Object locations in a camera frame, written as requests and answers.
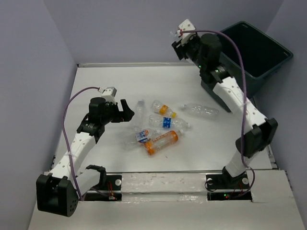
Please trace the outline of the clear bottle white cap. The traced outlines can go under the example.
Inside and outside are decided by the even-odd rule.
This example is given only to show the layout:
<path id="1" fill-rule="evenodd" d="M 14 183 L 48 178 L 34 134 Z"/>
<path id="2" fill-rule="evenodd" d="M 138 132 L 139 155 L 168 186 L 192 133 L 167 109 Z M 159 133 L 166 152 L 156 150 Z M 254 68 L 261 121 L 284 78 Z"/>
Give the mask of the clear bottle white cap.
<path id="1" fill-rule="evenodd" d="M 135 115 L 132 119 L 132 129 L 135 132 L 139 132 L 142 130 L 144 124 L 144 117 L 146 113 L 145 101 L 141 99 L 137 102 L 135 106 Z"/>

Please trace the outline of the bottle blue orange white label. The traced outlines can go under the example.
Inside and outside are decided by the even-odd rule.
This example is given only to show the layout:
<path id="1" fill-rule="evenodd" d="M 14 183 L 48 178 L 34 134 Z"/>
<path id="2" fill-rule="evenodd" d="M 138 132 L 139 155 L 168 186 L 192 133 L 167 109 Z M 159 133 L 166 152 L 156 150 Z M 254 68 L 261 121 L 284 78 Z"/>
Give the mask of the bottle blue orange white label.
<path id="1" fill-rule="evenodd" d="M 147 128 L 139 132 L 127 135 L 123 141 L 123 147 L 127 150 L 143 146 L 145 143 L 158 137 L 161 134 L 159 129 Z"/>

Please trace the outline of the clear ribbed bottle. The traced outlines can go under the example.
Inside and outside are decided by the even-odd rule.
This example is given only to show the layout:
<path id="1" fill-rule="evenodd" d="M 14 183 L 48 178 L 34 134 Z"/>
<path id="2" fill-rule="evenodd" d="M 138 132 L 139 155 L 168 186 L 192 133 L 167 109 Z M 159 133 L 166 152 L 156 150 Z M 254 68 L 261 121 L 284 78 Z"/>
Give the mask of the clear ribbed bottle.
<path id="1" fill-rule="evenodd" d="M 170 31 L 169 38 L 172 41 L 177 41 L 180 38 L 180 31 L 179 30 L 172 30 L 172 31 Z"/>

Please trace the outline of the large orange label bottle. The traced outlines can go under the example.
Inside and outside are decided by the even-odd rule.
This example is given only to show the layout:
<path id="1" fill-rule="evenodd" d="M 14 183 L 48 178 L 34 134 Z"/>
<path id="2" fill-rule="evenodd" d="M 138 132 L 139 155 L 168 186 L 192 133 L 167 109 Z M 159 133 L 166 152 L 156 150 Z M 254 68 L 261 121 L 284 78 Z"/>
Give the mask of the large orange label bottle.
<path id="1" fill-rule="evenodd" d="M 164 148 L 175 144 L 181 136 L 185 134 L 184 130 L 171 130 L 160 135 L 144 144 L 145 150 L 149 155 L 154 155 Z"/>

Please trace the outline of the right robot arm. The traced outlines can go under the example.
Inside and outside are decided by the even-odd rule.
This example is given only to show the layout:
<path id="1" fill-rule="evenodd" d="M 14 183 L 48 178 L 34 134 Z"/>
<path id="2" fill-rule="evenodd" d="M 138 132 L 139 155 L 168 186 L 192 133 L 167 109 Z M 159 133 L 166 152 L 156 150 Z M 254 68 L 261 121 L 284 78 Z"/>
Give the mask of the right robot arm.
<path id="1" fill-rule="evenodd" d="M 241 136 L 236 140 L 236 152 L 222 173 L 212 178 L 212 185 L 220 189 L 233 188 L 245 177 L 252 160 L 263 151 L 275 135 L 278 123 L 268 119 L 247 98 L 246 84 L 240 87 L 220 62 L 221 33 L 198 36 L 195 30 L 178 30 L 178 40 L 172 44 L 179 59 L 189 59 L 200 70 L 202 83 L 218 102 L 242 120 Z"/>

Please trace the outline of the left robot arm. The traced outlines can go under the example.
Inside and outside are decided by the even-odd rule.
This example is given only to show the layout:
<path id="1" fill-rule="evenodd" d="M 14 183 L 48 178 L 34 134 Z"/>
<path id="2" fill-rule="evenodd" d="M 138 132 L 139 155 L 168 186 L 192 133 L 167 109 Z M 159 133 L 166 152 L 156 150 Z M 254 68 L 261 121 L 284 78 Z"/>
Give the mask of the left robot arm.
<path id="1" fill-rule="evenodd" d="M 106 169 L 90 164 L 81 170 L 86 156 L 98 143 L 109 123 L 129 122 L 134 112 L 126 100 L 107 101 L 103 97 L 90 100 L 89 112 L 76 130 L 72 143 L 60 161 L 36 180 L 36 203 L 39 211 L 70 217 L 78 202 L 92 188 L 106 185 Z"/>

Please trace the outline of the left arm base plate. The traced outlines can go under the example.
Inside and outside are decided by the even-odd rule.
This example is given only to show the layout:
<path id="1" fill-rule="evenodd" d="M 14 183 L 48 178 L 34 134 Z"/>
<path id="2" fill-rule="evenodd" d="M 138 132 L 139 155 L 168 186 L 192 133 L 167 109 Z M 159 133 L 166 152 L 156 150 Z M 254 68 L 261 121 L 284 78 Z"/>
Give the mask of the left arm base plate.
<path id="1" fill-rule="evenodd" d="M 122 193 L 122 175 L 107 174 L 106 182 L 96 185 L 93 189 L 85 194 L 85 201 L 121 201 Z"/>

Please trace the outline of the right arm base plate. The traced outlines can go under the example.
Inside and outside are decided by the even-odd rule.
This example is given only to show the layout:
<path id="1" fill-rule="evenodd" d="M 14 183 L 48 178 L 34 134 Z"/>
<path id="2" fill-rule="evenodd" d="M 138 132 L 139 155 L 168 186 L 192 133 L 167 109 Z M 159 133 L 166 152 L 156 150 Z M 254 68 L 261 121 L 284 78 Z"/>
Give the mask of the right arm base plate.
<path id="1" fill-rule="evenodd" d="M 228 177 L 224 174 L 207 174 L 204 187 L 207 190 L 208 201 L 252 201 L 249 189 L 247 173 L 237 178 Z"/>

